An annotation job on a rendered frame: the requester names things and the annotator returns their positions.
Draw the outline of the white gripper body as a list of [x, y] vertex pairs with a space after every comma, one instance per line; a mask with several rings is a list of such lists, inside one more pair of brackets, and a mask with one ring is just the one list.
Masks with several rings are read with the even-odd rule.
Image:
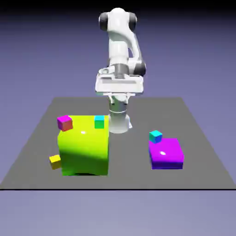
[[142, 76], [124, 75], [124, 78], [115, 78], [114, 74], [98, 75], [95, 83], [98, 93], [114, 94], [141, 94], [144, 91]]

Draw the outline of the small cyan-green cube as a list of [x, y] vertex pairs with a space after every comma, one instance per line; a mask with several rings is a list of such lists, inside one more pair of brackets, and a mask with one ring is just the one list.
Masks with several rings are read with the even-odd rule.
[[95, 129], [103, 129], [105, 123], [104, 115], [95, 115], [94, 117], [94, 128]]

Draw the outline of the small teal-blue cube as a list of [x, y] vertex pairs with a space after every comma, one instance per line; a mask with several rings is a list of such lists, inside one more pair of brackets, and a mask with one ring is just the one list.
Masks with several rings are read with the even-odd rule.
[[149, 132], [149, 140], [152, 143], [161, 142], [162, 136], [163, 136], [163, 134], [158, 130], [153, 130], [153, 131]]

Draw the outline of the small magenta cube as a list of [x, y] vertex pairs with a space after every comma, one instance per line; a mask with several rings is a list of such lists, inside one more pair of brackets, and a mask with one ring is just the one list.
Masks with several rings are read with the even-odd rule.
[[61, 131], [68, 131], [73, 129], [72, 118], [68, 115], [57, 117], [57, 125]]

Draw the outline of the small yellow cube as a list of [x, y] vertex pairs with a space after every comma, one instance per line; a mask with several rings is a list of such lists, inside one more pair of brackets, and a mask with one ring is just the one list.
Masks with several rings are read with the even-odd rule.
[[56, 170], [56, 169], [60, 168], [61, 167], [60, 155], [57, 154], [57, 155], [54, 155], [54, 156], [50, 156], [49, 157], [49, 162], [50, 162], [51, 168], [53, 170]]

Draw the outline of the large yellow-green box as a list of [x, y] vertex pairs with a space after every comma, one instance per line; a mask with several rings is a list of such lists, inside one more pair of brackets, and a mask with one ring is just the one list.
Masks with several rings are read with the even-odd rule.
[[104, 128], [94, 126], [94, 115], [70, 115], [73, 128], [60, 131], [58, 147], [63, 176], [106, 176], [109, 168], [109, 119]]

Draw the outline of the large purple box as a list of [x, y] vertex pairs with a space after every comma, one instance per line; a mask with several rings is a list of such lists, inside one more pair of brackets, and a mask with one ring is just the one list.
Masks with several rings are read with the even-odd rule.
[[177, 138], [162, 138], [158, 143], [148, 144], [151, 168], [182, 169], [184, 154]]

